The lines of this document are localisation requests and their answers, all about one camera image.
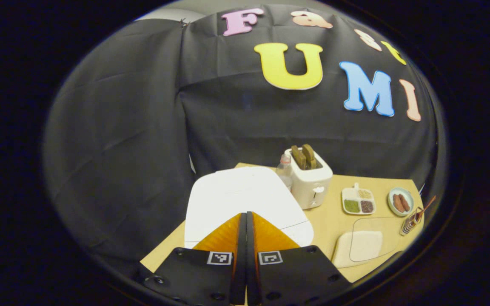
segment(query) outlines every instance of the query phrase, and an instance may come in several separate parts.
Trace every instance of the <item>plastic bottle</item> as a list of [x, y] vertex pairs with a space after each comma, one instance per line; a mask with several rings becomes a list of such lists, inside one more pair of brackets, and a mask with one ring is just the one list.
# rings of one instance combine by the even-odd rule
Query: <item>plastic bottle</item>
[[277, 175], [281, 178], [282, 182], [285, 183], [285, 186], [288, 190], [292, 188], [292, 168], [290, 167], [290, 155], [283, 154], [281, 155], [280, 164], [276, 169]]

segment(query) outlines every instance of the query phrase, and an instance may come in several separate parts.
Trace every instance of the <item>yellow letter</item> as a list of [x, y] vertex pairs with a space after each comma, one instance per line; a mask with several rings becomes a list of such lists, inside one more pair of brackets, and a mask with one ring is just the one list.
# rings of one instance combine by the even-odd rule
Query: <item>yellow letter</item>
[[355, 33], [357, 33], [360, 36], [360, 39], [362, 39], [362, 41], [364, 41], [366, 43], [366, 45], [368, 45], [368, 46], [374, 48], [375, 50], [381, 52], [381, 46], [379, 46], [376, 43], [376, 41], [370, 35], [364, 33], [361, 30], [357, 30], [357, 29], [355, 29], [354, 31], [355, 31]]
[[307, 26], [307, 27], [321, 27], [330, 29], [332, 28], [332, 23], [327, 23], [325, 19], [314, 12], [310, 11], [294, 11], [290, 13], [294, 16], [292, 21], [297, 25]]
[[321, 46], [312, 43], [298, 43], [296, 49], [304, 53], [307, 72], [304, 75], [291, 75], [286, 70], [284, 51], [288, 46], [284, 43], [268, 42], [256, 45], [254, 50], [260, 54], [262, 72], [266, 81], [281, 89], [304, 90], [313, 88], [322, 80], [322, 65], [319, 53]]
[[400, 57], [400, 54], [398, 53], [398, 51], [395, 48], [393, 48], [388, 42], [382, 41], [381, 43], [383, 43], [383, 45], [385, 45], [389, 49], [390, 53], [394, 56], [394, 58], [396, 58], [402, 64], [404, 64], [404, 65], [406, 64], [406, 61], [404, 61]]

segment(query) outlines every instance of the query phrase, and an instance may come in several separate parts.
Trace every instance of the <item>foam letter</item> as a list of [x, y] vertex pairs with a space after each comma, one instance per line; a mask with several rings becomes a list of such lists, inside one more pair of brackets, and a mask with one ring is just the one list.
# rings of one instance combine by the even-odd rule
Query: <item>foam letter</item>
[[310, 89], [322, 80], [322, 65], [319, 53], [321, 46], [312, 43], [298, 43], [296, 49], [304, 53], [307, 72], [304, 75], [291, 75], [286, 70], [284, 51], [288, 46], [284, 43], [268, 42], [256, 45], [254, 50], [260, 54], [262, 72], [266, 81], [281, 89]]
[[306, 27], [320, 27], [330, 29], [332, 28], [332, 23], [327, 23], [325, 19], [314, 12], [309, 11], [294, 11], [290, 15], [295, 16], [292, 21], [297, 25], [302, 25]]
[[396, 59], [397, 59], [399, 62], [401, 62], [402, 64], [404, 64], [404, 65], [406, 64], [406, 61], [405, 61], [405, 60], [403, 60], [403, 59], [400, 57], [399, 52], [398, 52], [398, 51], [397, 51], [395, 48], [393, 48], [393, 47], [390, 45], [390, 43], [388, 43], [388, 42], [386, 42], [386, 41], [382, 41], [381, 43], [383, 43], [383, 45], [385, 45], [385, 46], [386, 46], [386, 47], [389, 49], [390, 54], [392, 54], [392, 55], [394, 56], [394, 58], [396, 58]]
[[364, 103], [368, 111], [373, 110], [377, 103], [376, 111], [383, 116], [394, 116], [393, 98], [390, 93], [390, 76], [385, 72], [376, 71], [373, 75], [373, 81], [370, 83], [368, 76], [362, 68], [353, 62], [340, 62], [340, 67], [348, 76], [349, 98], [344, 102], [344, 107], [351, 111], [361, 111], [364, 108]]
[[421, 114], [419, 114], [419, 109], [417, 107], [417, 99], [415, 97], [415, 87], [412, 83], [400, 79], [400, 84], [404, 87], [406, 91], [406, 97], [408, 98], [408, 118], [413, 121], [419, 122], [421, 120]]
[[250, 32], [253, 27], [250, 25], [256, 25], [258, 18], [256, 15], [264, 14], [264, 11], [260, 8], [251, 8], [249, 10], [234, 11], [222, 15], [226, 19], [226, 31], [224, 31], [224, 36], [231, 36], [240, 33]]
[[368, 45], [368, 46], [374, 48], [375, 50], [381, 52], [381, 46], [379, 46], [376, 43], [376, 41], [370, 35], [364, 33], [361, 30], [357, 30], [357, 29], [355, 29], [354, 31], [360, 36], [360, 39], [362, 39], [362, 41], [364, 41], [366, 43], [366, 45]]

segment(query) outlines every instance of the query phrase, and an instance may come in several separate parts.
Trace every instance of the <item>white toaster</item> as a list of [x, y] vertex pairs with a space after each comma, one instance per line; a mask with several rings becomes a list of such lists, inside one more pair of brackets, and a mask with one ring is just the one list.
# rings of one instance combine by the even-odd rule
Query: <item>white toaster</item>
[[318, 207], [325, 199], [330, 180], [332, 179], [332, 169], [325, 161], [315, 152], [317, 163], [321, 164], [321, 168], [312, 170], [302, 170], [298, 167], [294, 157], [292, 157], [291, 149], [287, 149], [285, 154], [291, 156], [290, 167], [292, 169], [292, 188], [291, 193], [294, 199], [298, 202], [302, 209], [310, 209]]

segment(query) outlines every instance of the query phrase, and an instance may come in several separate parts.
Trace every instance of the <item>tray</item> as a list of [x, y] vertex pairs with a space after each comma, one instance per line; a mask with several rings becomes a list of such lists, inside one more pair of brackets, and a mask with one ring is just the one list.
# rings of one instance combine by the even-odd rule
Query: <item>tray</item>
[[[367, 202], [370, 202], [372, 206], [369, 211], [366, 210]], [[370, 190], [359, 188], [358, 183], [354, 183], [352, 188], [342, 190], [342, 206], [344, 211], [350, 215], [371, 215], [376, 211], [373, 193]]]

